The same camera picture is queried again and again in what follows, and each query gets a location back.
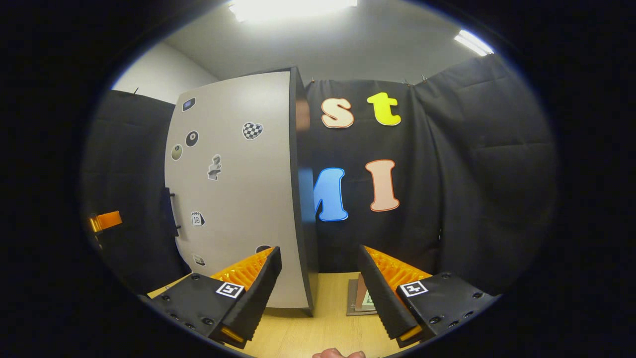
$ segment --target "person's hand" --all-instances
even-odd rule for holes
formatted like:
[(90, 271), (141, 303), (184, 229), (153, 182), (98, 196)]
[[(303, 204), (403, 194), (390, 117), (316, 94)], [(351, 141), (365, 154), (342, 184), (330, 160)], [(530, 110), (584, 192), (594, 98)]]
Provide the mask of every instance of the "person's hand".
[(363, 351), (351, 353), (348, 356), (342, 355), (337, 349), (329, 348), (312, 355), (312, 358), (366, 358)]

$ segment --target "checkered heart sticker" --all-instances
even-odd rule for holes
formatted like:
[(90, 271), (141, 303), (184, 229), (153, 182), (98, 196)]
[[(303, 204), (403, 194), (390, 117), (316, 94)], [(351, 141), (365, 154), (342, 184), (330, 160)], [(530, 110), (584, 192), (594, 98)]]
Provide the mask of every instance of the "checkered heart sticker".
[(261, 135), (263, 132), (263, 125), (258, 123), (248, 122), (243, 125), (243, 135), (247, 140), (253, 140)]

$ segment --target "foam letter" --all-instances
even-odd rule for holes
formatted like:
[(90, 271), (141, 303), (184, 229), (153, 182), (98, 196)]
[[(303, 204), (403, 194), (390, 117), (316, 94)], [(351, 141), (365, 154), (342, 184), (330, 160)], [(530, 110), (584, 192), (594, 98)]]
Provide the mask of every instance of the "foam letter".
[(314, 212), (322, 203), (322, 212), (318, 215), (322, 221), (341, 221), (349, 217), (342, 207), (340, 180), (343, 176), (345, 171), (340, 168), (326, 168), (318, 174), (314, 185)]
[(373, 180), (373, 211), (389, 211), (399, 206), (399, 201), (393, 195), (393, 179), (391, 170), (396, 166), (394, 161), (381, 159), (367, 163), (364, 168), (371, 173)]
[(380, 92), (366, 99), (368, 103), (373, 103), (373, 111), (375, 119), (383, 125), (397, 125), (401, 118), (399, 115), (391, 114), (391, 106), (397, 106), (398, 101), (395, 98), (389, 98), (386, 92)]
[(327, 98), (322, 102), (322, 123), (329, 128), (346, 128), (354, 123), (354, 115), (347, 111), (351, 103), (344, 98)]

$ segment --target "black fabric backdrop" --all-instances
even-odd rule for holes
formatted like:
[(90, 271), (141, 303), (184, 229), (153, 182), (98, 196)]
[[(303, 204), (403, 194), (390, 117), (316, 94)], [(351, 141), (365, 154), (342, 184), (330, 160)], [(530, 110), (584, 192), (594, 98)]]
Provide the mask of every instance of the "black fabric backdrop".
[(91, 240), (104, 262), (142, 294), (190, 272), (160, 220), (163, 158), (174, 105), (109, 91), (95, 112), (81, 169), (83, 216), (120, 211), (122, 224)]
[[(349, 213), (343, 221), (316, 220), (321, 272), (357, 271), (364, 244), (433, 274), (454, 271), (491, 294), (513, 283), (546, 234), (557, 164), (544, 113), (499, 56), (471, 59), (417, 85), (319, 80), (306, 90), (311, 139), (299, 145), (312, 149), (314, 181), (325, 168), (344, 169)], [(375, 119), (366, 100), (379, 92), (397, 99), (391, 110), (398, 125)], [(322, 123), (327, 98), (349, 101), (350, 127)], [(173, 109), (111, 91), (88, 139), (84, 184), (104, 188), (88, 191), (88, 209), (120, 210), (124, 221), (105, 231), (102, 254), (136, 292), (187, 270), (174, 238), (157, 224)], [(370, 209), (373, 182), (364, 166), (379, 159), (396, 163), (394, 210)]]

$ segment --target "book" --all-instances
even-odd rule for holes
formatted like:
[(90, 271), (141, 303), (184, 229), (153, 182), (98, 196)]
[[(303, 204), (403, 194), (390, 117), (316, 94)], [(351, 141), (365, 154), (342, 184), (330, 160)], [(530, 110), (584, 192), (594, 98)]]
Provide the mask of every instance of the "book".
[(369, 296), (369, 290), (366, 289), (362, 274), (358, 275), (356, 311), (375, 311), (373, 300), (371, 299), (371, 296)]
[(349, 280), (349, 292), (347, 294), (347, 316), (375, 315), (377, 311), (361, 310), (356, 311), (358, 280)]

